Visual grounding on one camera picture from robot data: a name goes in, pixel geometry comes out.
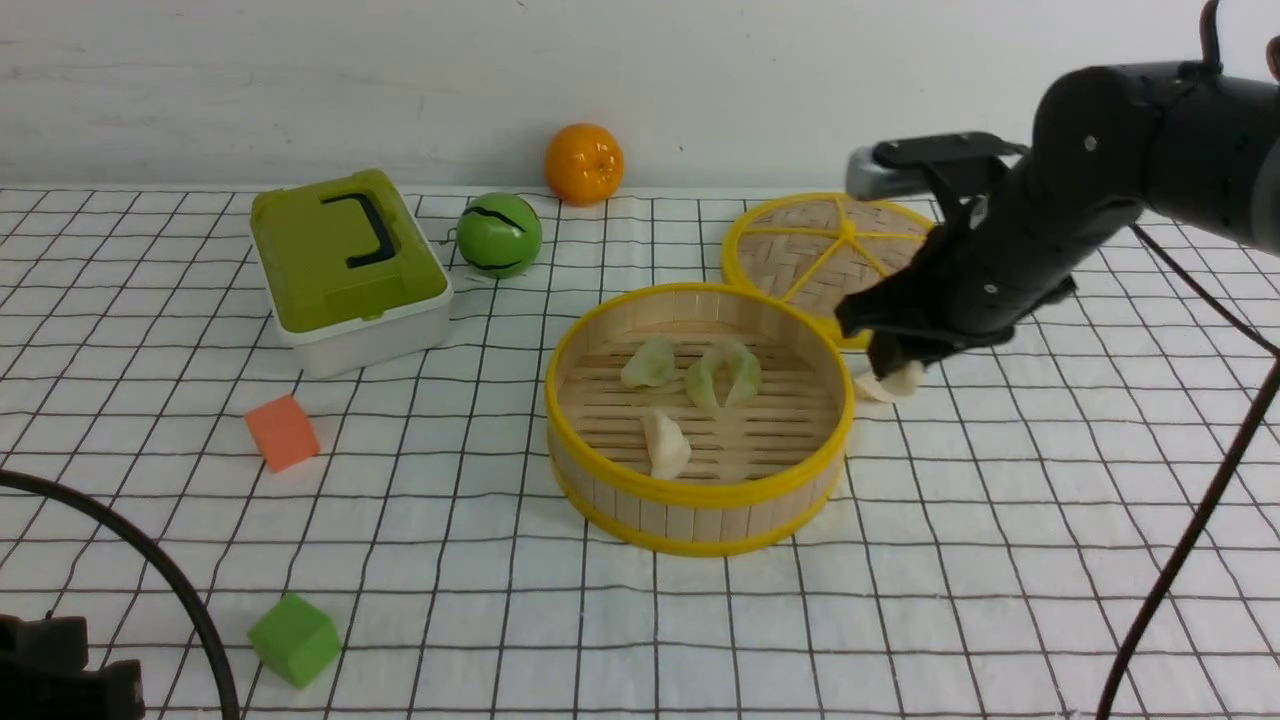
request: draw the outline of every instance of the white box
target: white box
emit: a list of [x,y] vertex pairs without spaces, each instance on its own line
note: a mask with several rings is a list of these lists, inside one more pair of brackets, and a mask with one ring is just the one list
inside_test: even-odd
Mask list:
[[307,377],[314,379],[332,378],[357,368],[429,350],[444,342],[449,329],[453,278],[449,277],[444,263],[440,263],[435,246],[422,233],[416,219],[413,228],[417,231],[419,241],[426,245],[428,252],[431,254],[444,274],[444,291],[440,295],[412,305],[393,307],[371,320],[357,318],[306,333],[291,333],[280,325],[275,297],[268,286],[262,259],[257,256],[257,245],[253,243],[253,255],[259,261],[262,287],[271,304],[271,325],[280,341],[294,350],[302,372]]

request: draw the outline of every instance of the box handle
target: box handle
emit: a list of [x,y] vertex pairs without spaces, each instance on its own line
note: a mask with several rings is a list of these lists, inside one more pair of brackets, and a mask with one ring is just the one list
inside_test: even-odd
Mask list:
[[329,205],[330,202],[338,202],[342,200],[355,200],[356,202],[360,202],[360,206],[365,210],[365,218],[369,219],[369,224],[374,228],[374,234],[378,236],[378,250],[366,255],[347,258],[347,268],[355,270],[356,268],[364,268],[365,265],[372,265],[374,263],[381,263],[394,258],[396,243],[392,241],[392,233],[387,229],[387,223],[383,222],[383,217],[378,214],[378,208],[374,205],[374,201],[364,192],[352,192],[348,195],[330,197],[320,204]]

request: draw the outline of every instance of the white dumpling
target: white dumpling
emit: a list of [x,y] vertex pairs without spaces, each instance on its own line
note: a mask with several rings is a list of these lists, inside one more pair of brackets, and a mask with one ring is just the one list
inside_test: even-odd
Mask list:
[[645,446],[649,448],[649,475],[659,480],[678,478],[694,455],[680,424],[655,407],[645,411],[640,421],[644,425]]
[[924,384],[924,364],[911,360],[905,368],[882,380],[876,379],[876,373],[863,373],[854,378],[854,384],[872,400],[900,402],[915,395],[915,391]]

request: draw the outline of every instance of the yellow rim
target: yellow rim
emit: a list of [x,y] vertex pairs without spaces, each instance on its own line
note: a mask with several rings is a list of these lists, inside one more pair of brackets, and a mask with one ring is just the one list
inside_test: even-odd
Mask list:
[[582,516],[595,527],[618,538],[620,541],[636,547],[667,555],[684,555],[686,557],[728,557],[730,555],[742,555],[744,552],[760,550],[774,544],[783,538],[794,536],[797,530],[800,530],[800,528],[809,524],[809,521],[813,520],[823,507],[826,507],[827,500],[831,497],[831,488],[835,487],[835,484],[840,482],[840,478],[844,477],[844,473],[836,473],[836,477],[832,478],[831,483],[828,483],[823,489],[822,497],[819,497],[818,501],[810,505],[804,512],[797,515],[795,520],[791,520],[781,528],[737,542],[692,542],[641,533],[640,530],[628,528],[612,518],[602,515],[595,510],[595,507],[589,505],[571,484],[568,484],[568,480],[564,479],[564,475],[559,470],[559,465],[554,461],[552,461],[552,473],[556,475],[556,483],[561,487],[564,497],[568,498],[570,505],[572,505],[575,510],[581,512]]
[[[692,486],[658,480],[630,468],[625,468],[596,452],[581,437],[579,437],[572,425],[570,425],[564,413],[561,411],[554,380],[559,369],[561,355],[563,354],[564,347],[568,346],[570,340],[589,322],[612,307],[617,307],[618,305],[649,295],[699,291],[722,292],[726,295],[735,295],[737,297],[764,302],[765,305],[772,305],[780,311],[797,319],[806,328],[813,331],[836,360],[836,366],[840,369],[841,388],[845,395],[844,405],[840,409],[840,420],[836,423],[836,429],[832,432],[831,437],[822,443],[822,447],[819,447],[813,455],[806,457],[799,465],[787,468],[774,475],[733,486]],[[596,305],[589,313],[579,318],[568,328],[568,332],[564,333],[563,340],[561,340],[561,342],[556,346],[556,351],[552,354],[552,361],[547,368],[544,380],[547,395],[547,432],[549,439],[552,437],[550,433],[554,432],[554,438],[563,443],[568,455],[600,482],[645,500],[667,505],[681,505],[685,507],[739,507],[786,495],[812,480],[818,471],[829,465],[837,456],[844,454],[845,438],[849,436],[849,430],[854,424],[854,382],[852,378],[850,378],[849,369],[845,366],[844,359],[840,355],[840,348],[836,347],[836,343],[832,342],[831,337],[823,333],[822,328],[819,328],[818,324],[814,323],[808,315],[796,311],[785,302],[764,296],[759,292],[751,292],[740,287],[731,287],[726,284],[659,284],[636,290]]]
[[[817,228],[786,228],[786,227],[753,228],[751,227],[751,224],[760,215],[765,213],[771,213],[780,208],[786,208],[787,205],[795,205],[799,202],[812,202],[814,200],[829,200],[836,205],[836,210],[840,213],[838,231],[823,231]],[[879,259],[868,252],[867,249],[864,249],[861,243],[858,242],[858,240],[874,237],[874,238],[915,240],[919,242],[924,241],[923,234],[915,236],[909,233],[860,232],[856,224],[852,220],[850,220],[849,215],[845,213],[845,210],[847,209],[846,205],[847,201],[850,201],[849,196],[842,192],[806,192],[801,195],[788,195],[786,197],[771,200],[768,202],[763,202],[760,205],[756,205],[755,208],[751,208],[741,217],[739,217],[739,219],[735,220],[732,225],[730,225],[728,232],[724,234],[724,245],[721,249],[721,274],[724,275],[724,282],[733,287],[745,288],[749,292],[753,292],[758,296],[765,296],[763,292],[760,292],[759,288],[755,287],[751,279],[746,277],[746,273],[742,272],[741,265],[739,265],[737,242],[744,234],[756,234],[756,233],[813,234],[820,237],[829,237],[832,240],[831,247],[824,250],[822,255],[819,255],[818,260],[814,261],[813,266],[805,270],[804,274],[796,278],[796,281],[791,284],[791,287],[787,288],[786,293],[783,293],[781,299],[783,304],[788,302],[792,297],[795,297],[795,295],[800,291],[800,288],[804,287],[810,278],[813,278],[814,273],[817,273],[818,269],[822,268],[822,265],[827,261],[827,259],[831,258],[831,255],[833,255],[841,245],[851,246],[854,251],[856,251],[860,256],[863,256],[870,263],[872,268],[876,269],[876,272],[878,272],[882,277],[888,277],[890,270],[883,265],[883,263],[879,261]],[[933,220],[925,218],[924,215],[909,208],[896,205],[893,202],[876,201],[864,204],[874,208],[884,208],[902,217],[910,218],[911,220],[920,223],[920,225],[925,228],[925,232],[928,232],[928,229],[932,228],[934,224]],[[840,323],[837,323],[835,318],[818,318],[809,315],[808,313],[800,313],[800,314],[804,315],[805,319],[813,322],[814,327],[817,327],[818,331],[823,333],[823,336],[829,338],[837,348],[861,350],[867,347],[867,343],[870,341],[870,333],[859,333],[851,338],[842,337],[840,333]]]

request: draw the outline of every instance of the grid tablecloth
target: grid tablecloth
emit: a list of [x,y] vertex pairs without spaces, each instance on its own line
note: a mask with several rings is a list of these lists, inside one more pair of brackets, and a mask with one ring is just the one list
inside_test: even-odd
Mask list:
[[[252,192],[0,190],[3,466],[160,538],[207,598],[250,717],[1088,715],[1268,365],[1125,232],[1012,343],[943,363],[896,409],[861,402],[847,480],[794,539],[654,556],[558,492],[540,378],[602,300],[718,281],[728,224],[780,193],[589,210],[529,193],[543,252],[494,282],[448,240],[477,192],[408,192],[451,259],[447,345],[311,380],[266,323]],[[1280,328],[1280,261],[1143,222]],[[242,415],[291,392],[323,455],[271,475]],[[1280,716],[1277,471],[1268,425],[1143,641],[1121,715]],[[282,591],[346,643],[303,691],[246,638]],[[159,575],[74,512],[3,496],[0,614],[46,612],[88,619],[95,664],[140,659],[154,717],[215,706]]]

